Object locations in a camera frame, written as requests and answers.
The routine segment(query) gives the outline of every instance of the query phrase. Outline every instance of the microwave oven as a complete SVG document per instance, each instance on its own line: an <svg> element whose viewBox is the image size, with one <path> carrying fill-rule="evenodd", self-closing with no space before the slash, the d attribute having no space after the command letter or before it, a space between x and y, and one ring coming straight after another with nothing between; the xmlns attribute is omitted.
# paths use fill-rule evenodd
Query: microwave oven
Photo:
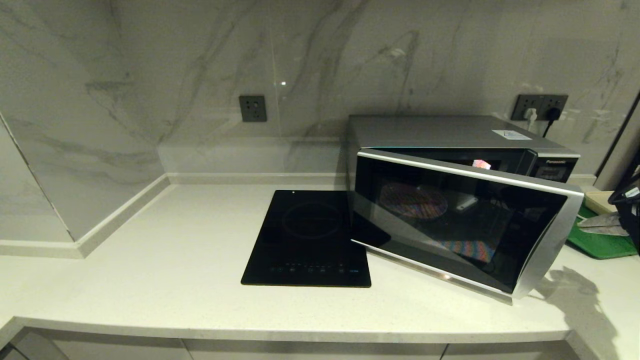
<svg viewBox="0 0 640 360"><path fill-rule="evenodd" d="M499 119L357 116L348 128L351 239L445 279L527 295L582 204L564 183L579 155Z"/></svg>

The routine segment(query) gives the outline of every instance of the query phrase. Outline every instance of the kitchen counter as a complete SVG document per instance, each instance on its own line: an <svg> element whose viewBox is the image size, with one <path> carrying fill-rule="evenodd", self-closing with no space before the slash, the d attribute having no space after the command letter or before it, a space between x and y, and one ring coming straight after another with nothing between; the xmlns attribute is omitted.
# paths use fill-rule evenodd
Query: kitchen counter
<svg viewBox="0 0 640 360"><path fill-rule="evenodd" d="M24 326L194 339L496 343L566 339L640 358L640 258L564 247L513 303L368 254L371 288L243 286L276 189L170 185L84 260L0 256L0 345Z"/></svg>

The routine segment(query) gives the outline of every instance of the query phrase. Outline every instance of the black induction cooktop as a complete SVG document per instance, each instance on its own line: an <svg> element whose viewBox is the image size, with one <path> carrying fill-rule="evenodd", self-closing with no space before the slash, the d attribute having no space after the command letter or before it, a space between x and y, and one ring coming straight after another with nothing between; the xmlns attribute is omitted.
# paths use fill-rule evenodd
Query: black induction cooktop
<svg viewBox="0 0 640 360"><path fill-rule="evenodd" d="M245 285L371 286L350 235L347 192L277 190L244 270Z"/></svg>

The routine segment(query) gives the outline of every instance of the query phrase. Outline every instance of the cabinet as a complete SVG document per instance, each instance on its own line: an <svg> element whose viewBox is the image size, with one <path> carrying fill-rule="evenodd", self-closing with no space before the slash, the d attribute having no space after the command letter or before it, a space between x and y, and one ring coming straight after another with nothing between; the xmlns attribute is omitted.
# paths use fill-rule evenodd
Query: cabinet
<svg viewBox="0 0 640 360"><path fill-rule="evenodd" d="M28 360L578 360L565 341L446 345L182 340L28 329L12 343Z"/></svg>
<svg viewBox="0 0 640 360"><path fill-rule="evenodd" d="M442 360L579 360L566 341L449 344Z"/></svg>
<svg viewBox="0 0 640 360"><path fill-rule="evenodd" d="M0 360L29 360L29 359L22 356L17 350L7 348L7 349L0 350Z"/></svg>
<svg viewBox="0 0 640 360"><path fill-rule="evenodd" d="M445 344L184 340L193 360L440 360Z"/></svg>

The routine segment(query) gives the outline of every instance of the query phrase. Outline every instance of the power outlet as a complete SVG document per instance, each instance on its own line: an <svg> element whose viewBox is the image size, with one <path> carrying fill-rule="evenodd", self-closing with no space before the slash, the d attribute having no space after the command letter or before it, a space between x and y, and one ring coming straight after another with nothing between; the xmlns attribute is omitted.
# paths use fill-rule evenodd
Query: power outlet
<svg viewBox="0 0 640 360"><path fill-rule="evenodd" d="M538 120L557 120L562 114L567 99L569 95L545 95L538 111Z"/></svg>
<svg viewBox="0 0 640 360"><path fill-rule="evenodd" d="M240 112L243 122L267 121L267 108L263 95L240 96Z"/></svg>
<svg viewBox="0 0 640 360"><path fill-rule="evenodd" d="M516 106L511 114L511 120L527 120L524 117L524 113L531 108L536 109L536 112L540 114L540 107L543 104L544 97L544 95L518 95Z"/></svg>

